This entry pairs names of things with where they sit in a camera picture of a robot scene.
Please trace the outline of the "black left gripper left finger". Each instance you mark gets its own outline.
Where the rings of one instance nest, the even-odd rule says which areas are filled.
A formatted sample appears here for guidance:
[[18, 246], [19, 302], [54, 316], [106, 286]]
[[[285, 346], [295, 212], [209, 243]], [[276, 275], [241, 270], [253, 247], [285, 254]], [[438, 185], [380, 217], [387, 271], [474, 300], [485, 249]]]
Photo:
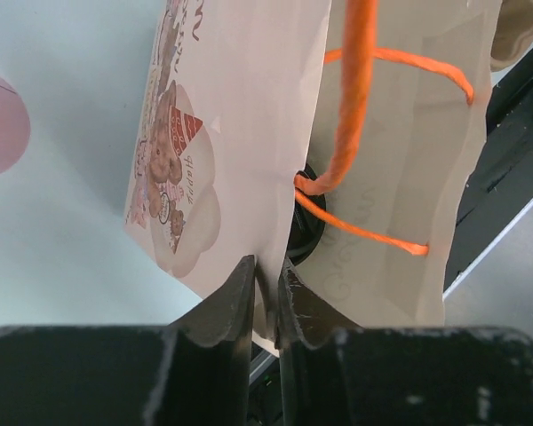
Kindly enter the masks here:
[[255, 259], [169, 325], [0, 327], [0, 425], [243, 425]]

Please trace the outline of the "black cup lid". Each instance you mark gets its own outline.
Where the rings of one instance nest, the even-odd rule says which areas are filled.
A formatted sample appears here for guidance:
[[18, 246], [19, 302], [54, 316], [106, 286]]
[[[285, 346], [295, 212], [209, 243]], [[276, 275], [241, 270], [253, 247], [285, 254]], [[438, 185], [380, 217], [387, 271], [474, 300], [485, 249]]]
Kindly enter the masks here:
[[294, 265], [306, 260], [318, 245], [325, 223], [295, 201], [286, 256]]

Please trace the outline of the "brown pulp cup carrier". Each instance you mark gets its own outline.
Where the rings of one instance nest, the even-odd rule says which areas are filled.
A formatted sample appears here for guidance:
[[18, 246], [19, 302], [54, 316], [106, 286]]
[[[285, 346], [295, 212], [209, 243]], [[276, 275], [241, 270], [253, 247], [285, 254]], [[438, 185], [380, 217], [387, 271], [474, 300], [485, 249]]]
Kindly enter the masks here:
[[490, 70], [517, 63], [533, 43], [533, 0], [503, 0], [491, 53]]

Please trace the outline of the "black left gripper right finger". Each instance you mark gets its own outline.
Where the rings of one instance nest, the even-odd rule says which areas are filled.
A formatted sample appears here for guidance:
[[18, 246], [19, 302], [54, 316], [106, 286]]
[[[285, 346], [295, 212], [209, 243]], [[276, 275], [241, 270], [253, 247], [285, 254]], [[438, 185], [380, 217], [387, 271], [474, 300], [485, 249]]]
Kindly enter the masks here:
[[533, 339], [506, 327], [363, 328], [290, 262], [278, 282], [288, 425], [533, 425]]

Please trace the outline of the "printed paper takeout bag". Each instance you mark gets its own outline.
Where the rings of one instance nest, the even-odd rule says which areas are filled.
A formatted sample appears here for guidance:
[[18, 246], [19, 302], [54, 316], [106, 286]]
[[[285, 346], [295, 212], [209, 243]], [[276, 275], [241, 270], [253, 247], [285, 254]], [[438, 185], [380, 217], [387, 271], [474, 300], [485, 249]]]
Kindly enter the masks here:
[[271, 348], [292, 211], [298, 268], [364, 327], [444, 322], [465, 182], [486, 141], [499, 1], [167, 1], [126, 232], [200, 297], [255, 256]]

